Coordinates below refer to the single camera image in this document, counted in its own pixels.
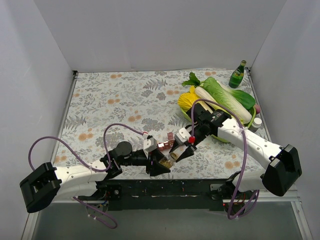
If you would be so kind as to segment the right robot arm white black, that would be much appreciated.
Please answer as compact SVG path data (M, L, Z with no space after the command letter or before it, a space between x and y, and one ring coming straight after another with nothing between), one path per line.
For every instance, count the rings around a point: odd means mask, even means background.
M262 170L235 172L218 190L218 195L237 199L244 192L267 190L282 197L302 175L299 154L295 147L288 144L280 146L256 135L223 110L210 111L199 103L187 111L197 123L192 130L181 128L174 136L171 152L180 146L186 149L177 161L194 155L197 145L208 136L222 138L255 159Z

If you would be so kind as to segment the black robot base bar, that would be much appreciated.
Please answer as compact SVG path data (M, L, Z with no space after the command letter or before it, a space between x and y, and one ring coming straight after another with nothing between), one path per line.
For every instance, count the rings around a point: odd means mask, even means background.
M90 201L107 201L110 211L224 211L235 187L227 179L121 179L97 185Z

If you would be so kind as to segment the red weekly pill organizer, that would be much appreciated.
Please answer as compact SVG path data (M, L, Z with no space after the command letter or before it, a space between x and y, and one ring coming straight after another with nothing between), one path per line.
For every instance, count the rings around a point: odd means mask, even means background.
M165 151L165 150L170 150L172 148L172 146L174 145L174 134L172 132L168 132L167 133L167 140L163 141L163 142L159 142L157 144L157 148L160 151Z

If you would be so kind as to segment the clear pill bottle yellow pills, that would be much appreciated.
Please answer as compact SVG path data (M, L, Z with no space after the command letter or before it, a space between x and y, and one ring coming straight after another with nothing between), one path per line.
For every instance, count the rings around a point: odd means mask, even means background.
M182 160L182 154L183 151L181 150L177 150L177 151L172 151L170 153L168 153L167 155L165 155L160 161L159 163L170 169L172 168L176 163L178 163L179 161Z

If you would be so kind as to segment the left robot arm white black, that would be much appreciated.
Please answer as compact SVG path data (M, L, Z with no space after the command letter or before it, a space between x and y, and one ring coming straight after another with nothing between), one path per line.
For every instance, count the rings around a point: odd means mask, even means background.
M39 212L55 200L73 197L93 197L101 200L106 196L103 181L122 174L121 166L144 166L151 177L170 173L170 169L160 163L162 154L147 139L143 149L133 151L128 141L121 141L103 158L89 166L82 164L71 167L54 167L45 162L24 178L19 186L28 213Z

